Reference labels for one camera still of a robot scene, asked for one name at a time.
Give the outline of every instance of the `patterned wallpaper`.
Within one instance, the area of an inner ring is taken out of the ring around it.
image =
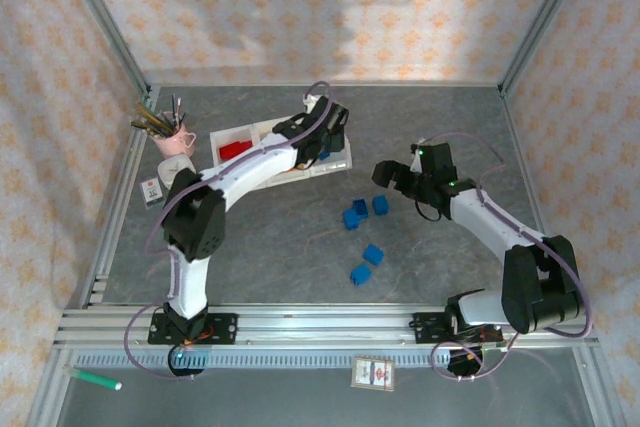
[[[135,92],[83,0],[0,0],[0,425],[85,277]]]
[[[106,0],[150,83],[497,84],[542,0]]]
[[[574,243],[640,424],[640,0],[565,0],[510,100],[552,228]]]

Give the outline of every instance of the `white storage tray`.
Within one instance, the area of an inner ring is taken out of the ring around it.
[[[209,137],[211,139],[211,152],[213,154],[214,167],[217,167],[222,163],[222,159],[220,159],[220,152],[218,151],[220,147],[228,145],[232,142],[246,142],[247,140],[251,140],[253,145],[257,145],[267,134],[271,132],[271,129],[278,122],[282,122],[283,120],[287,120],[289,118],[290,117],[282,117],[279,119],[257,122],[255,124],[243,125],[242,127],[234,127],[233,129],[211,132],[209,134]],[[258,185],[254,190],[350,169],[352,166],[351,146],[346,135],[344,139],[344,145],[344,150],[342,150],[341,152],[331,153],[331,155],[329,155],[329,157],[324,160],[318,160],[310,169],[294,169],[288,172],[283,172],[282,174],[278,174],[275,177],[272,177],[267,182],[263,182],[262,184]]]

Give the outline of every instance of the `small box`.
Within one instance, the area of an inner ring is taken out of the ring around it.
[[[384,258],[384,252],[382,252],[375,245],[369,244],[369,246],[365,249],[364,254],[362,254],[362,257],[370,264],[378,266]]]
[[[367,209],[367,203],[364,199],[356,199],[353,201],[353,210],[356,211],[358,219],[363,220],[369,217],[369,210]]]
[[[220,159],[223,162],[231,160],[242,152],[249,150],[251,147],[253,147],[253,143],[250,140],[247,140],[246,142],[232,142],[224,145],[219,149]]]
[[[360,225],[358,214],[356,214],[356,211],[353,209],[345,210],[342,213],[342,220],[347,230],[355,230]]]
[[[351,271],[349,279],[356,287],[364,284],[371,278],[371,270],[364,264],[360,264],[358,267]]]
[[[386,215],[389,212],[389,202],[387,202],[387,198],[384,195],[376,195],[371,203],[376,215]]]

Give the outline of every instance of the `pen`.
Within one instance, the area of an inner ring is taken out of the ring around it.
[[[66,370],[67,374],[69,374],[71,377],[75,377],[76,379],[84,380],[85,382],[90,382],[101,387],[106,387],[107,389],[120,390],[122,388],[122,382],[118,382],[117,380],[109,379],[107,377],[102,377],[101,375],[74,369],[73,367],[69,366],[65,367],[64,370]]]
[[[153,115],[150,111],[144,108],[141,103],[137,103],[138,114],[143,117],[149,125],[153,125],[156,130],[163,133],[166,137],[170,137],[173,134],[173,129],[169,129],[164,122],[158,119],[155,115]]]
[[[176,122],[178,118],[176,117],[176,95],[175,94],[171,94],[171,112],[173,112],[173,121]]]
[[[162,132],[153,127],[152,125],[145,124],[144,122],[140,122],[139,120],[131,121],[131,127],[135,127],[136,129],[144,130],[147,134],[153,137],[163,137],[166,138]]]
[[[182,99],[180,97],[178,97],[178,108],[176,109],[176,111],[173,113],[173,118],[177,120],[178,124],[176,125],[176,128],[180,128],[180,103],[181,103]]]
[[[175,133],[176,131],[176,124],[175,124],[175,120],[173,122],[171,122],[166,115],[164,115],[164,112],[162,112],[160,114],[160,117],[162,117],[162,121],[167,125],[167,127],[169,127],[171,129],[172,133]]]

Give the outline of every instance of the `card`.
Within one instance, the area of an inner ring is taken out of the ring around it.
[[[140,189],[142,190],[144,203],[147,208],[151,207],[152,205],[162,203],[162,201],[164,200],[162,187],[160,187],[160,181],[157,177],[145,180],[144,182],[140,182]]]
[[[393,392],[396,364],[392,360],[355,357],[351,386]]]

